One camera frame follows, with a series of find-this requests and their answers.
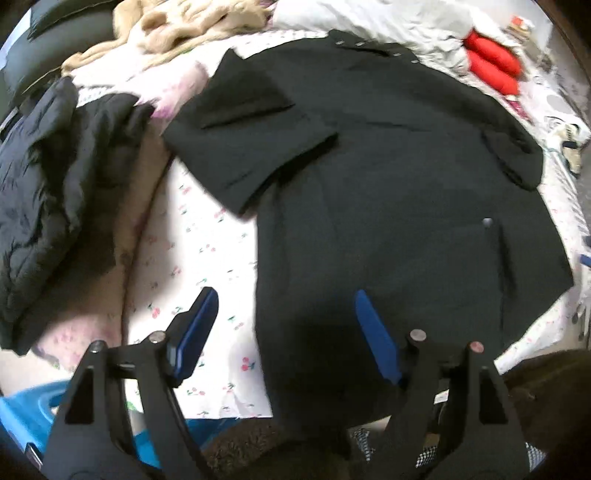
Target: bed sheet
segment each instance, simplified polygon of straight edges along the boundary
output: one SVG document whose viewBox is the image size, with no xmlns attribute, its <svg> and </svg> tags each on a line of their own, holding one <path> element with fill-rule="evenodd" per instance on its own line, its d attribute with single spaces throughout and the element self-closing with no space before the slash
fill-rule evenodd
<svg viewBox="0 0 591 480">
<path fill-rule="evenodd" d="M 266 31 L 237 35 L 202 45 L 187 55 L 213 74 L 223 54 L 234 48 L 248 57 L 265 48 L 324 33 Z M 524 122 L 505 99 L 474 75 L 458 77 L 421 57 L 426 65 L 491 95 L 538 138 L 544 148 L 544 176 L 539 186 L 563 240 L 575 286 L 529 328 L 497 361 L 501 372 L 562 339 L 573 315 L 591 291 L 586 269 L 579 264 L 589 234 L 574 183 L 560 154 L 547 144 L 547 131 Z M 81 102 L 109 89 L 83 89 Z M 272 414 L 264 382 L 254 327 L 256 284 L 256 223 L 233 217 L 175 160 L 162 180 L 139 245 L 129 282 L 125 316 L 129 342 L 165 329 L 174 315 L 187 309 L 200 289 L 209 285 L 220 294 L 220 312 L 194 374 L 177 390 L 187 418 L 255 417 Z M 137 384 L 126 385 L 129 405 L 141 410 Z"/>
</svg>

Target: black and white checkered fabric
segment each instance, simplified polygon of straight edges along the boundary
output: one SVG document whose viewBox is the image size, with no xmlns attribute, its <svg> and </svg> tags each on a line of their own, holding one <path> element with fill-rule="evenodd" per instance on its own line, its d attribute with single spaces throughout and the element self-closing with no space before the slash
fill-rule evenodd
<svg viewBox="0 0 591 480">
<path fill-rule="evenodd" d="M 375 449 L 370 445 L 369 430 L 358 428 L 351 433 L 351 436 L 354 438 L 357 447 L 359 450 L 361 450 L 361 453 L 363 453 L 365 460 L 369 462 L 375 451 Z M 531 471 L 536 468 L 542 462 L 542 460 L 544 460 L 545 453 L 527 442 L 525 443 L 525 447 L 527 448 L 527 456 L 530 461 Z M 425 448 L 417 458 L 416 468 L 429 465 L 429 463 L 435 460 L 436 456 L 437 446 Z"/>
</svg>

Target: jacket sleeve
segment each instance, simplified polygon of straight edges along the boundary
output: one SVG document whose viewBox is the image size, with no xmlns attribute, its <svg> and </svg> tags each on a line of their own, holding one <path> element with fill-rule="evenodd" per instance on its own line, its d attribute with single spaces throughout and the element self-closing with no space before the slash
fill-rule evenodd
<svg viewBox="0 0 591 480">
<path fill-rule="evenodd" d="M 336 135 L 300 110 L 233 50 L 205 90 L 189 100 L 164 139 L 203 186 L 240 215 L 287 163 Z"/>
</svg>

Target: black clamp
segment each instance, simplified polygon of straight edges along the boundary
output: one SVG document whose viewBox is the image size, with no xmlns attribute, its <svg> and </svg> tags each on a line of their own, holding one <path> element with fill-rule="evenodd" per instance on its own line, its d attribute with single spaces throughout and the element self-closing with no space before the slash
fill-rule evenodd
<svg viewBox="0 0 591 480">
<path fill-rule="evenodd" d="M 70 381 L 51 430 L 41 473 L 49 480 L 215 478 L 191 439 L 172 388 L 188 378 L 217 316 L 205 287 L 188 312 L 141 343 L 93 342 Z M 123 379 L 136 378 L 145 422 L 162 470 L 137 458 Z"/>
<path fill-rule="evenodd" d="M 392 415 L 368 465 L 368 480 L 521 480 L 529 474 L 525 440 L 508 390 L 480 342 L 438 345 L 423 330 L 407 337 L 414 366 L 401 381 L 406 402 Z M 449 379 L 433 462 L 417 467 L 440 379 Z"/>
</svg>

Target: pile of clothes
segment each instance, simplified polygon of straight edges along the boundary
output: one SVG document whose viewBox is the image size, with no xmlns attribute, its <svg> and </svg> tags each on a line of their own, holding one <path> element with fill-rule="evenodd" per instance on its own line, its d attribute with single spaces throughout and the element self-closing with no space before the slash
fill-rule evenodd
<svg viewBox="0 0 591 480">
<path fill-rule="evenodd" d="M 2 348 L 26 353 L 93 280 L 129 267 L 135 244 L 123 241 L 116 258 L 114 226 L 154 111 L 137 100 L 113 94 L 76 108 L 63 78 L 1 145 Z"/>
</svg>

